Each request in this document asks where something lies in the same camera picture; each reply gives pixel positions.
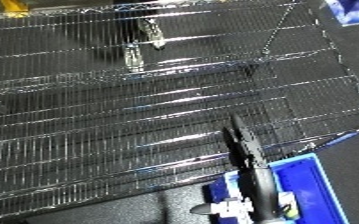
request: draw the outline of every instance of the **dark floor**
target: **dark floor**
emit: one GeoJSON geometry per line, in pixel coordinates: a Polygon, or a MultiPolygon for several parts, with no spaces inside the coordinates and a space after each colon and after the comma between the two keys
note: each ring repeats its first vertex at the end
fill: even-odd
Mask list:
{"type": "MultiPolygon", "coordinates": [[[[359,77],[359,25],[342,28],[328,9],[313,3],[325,28],[359,77]]],[[[359,136],[319,154],[334,190],[349,218],[359,223],[359,136]]],[[[30,224],[51,223],[209,223],[207,217],[189,214],[203,202],[202,185],[193,185],[127,199],[50,213],[28,219],[30,224]],[[166,208],[161,207],[166,200],[166,208]]]]}

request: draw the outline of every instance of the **blue surface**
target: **blue surface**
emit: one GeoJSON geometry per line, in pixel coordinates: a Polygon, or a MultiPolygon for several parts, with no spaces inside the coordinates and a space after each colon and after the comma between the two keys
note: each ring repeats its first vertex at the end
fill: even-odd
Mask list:
{"type": "MultiPolygon", "coordinates": [[[[349,223],[315,154],[273,162],[270,166],[276,178],[277,189],[295,194],[301,211],[301,218],[295,223],[349,223]]],[[[237,178],[237,172],[230,172],[212,183],[209,187],[213,201],[218,203],[225,198],[236,197],[237,178]]],[[[221,224],[238,223],[236,218],[219,221],[221,224]]]]}
{"type": "Polygon", "coordinates": [[[359,0],[325,0],[342,25],[359,24],[359,0]]]}

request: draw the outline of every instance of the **blue tray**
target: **blue tray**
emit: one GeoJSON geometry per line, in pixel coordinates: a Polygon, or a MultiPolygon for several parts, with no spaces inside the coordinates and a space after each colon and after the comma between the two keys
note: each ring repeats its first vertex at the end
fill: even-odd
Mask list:
{"type": "MultiPolygon", "coordinates": [[[[301,218],[288,223],[349,223],[331,184],[314,153],[280,160],[270,164],[280,192],[292,191],[298,202],[301,218]]],[[[213,201],[218,203],[239,194],[237,172],[228,172],[209,185],[213,201]]],[[[221,218],[221,224],[238,224],[236,218],[221,218]]]]}

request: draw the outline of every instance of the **metal grid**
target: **metal grid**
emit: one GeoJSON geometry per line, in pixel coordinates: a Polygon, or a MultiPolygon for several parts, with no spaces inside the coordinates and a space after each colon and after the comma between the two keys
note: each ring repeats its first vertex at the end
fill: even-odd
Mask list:
{"type": "Polygon", "coordinates": [[[220,130],[233,112],[272,161],[359,126],[359,82],[305,2],[0,16],[0,218],[213,178],[231,169],[220,130]],[[136,30],[146,17],[164,50],[136,30]],[[135,39],[145,71],[129,73],[135,39]]]}

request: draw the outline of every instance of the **wire rack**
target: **wire rack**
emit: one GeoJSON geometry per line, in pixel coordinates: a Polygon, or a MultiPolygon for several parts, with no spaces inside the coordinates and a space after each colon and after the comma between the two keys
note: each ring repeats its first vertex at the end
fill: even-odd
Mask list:
{"type": "Polygon", "coordinates": [[[214,178],[232,169],[230,113],[271,161],[359,127],[359,82],[305,2],[0,15],[0,219],[214,178]],[[136,28],[145,18],[164,50],[136,28]],[[143,71],[125,64],[131,42],[143,71]]]}

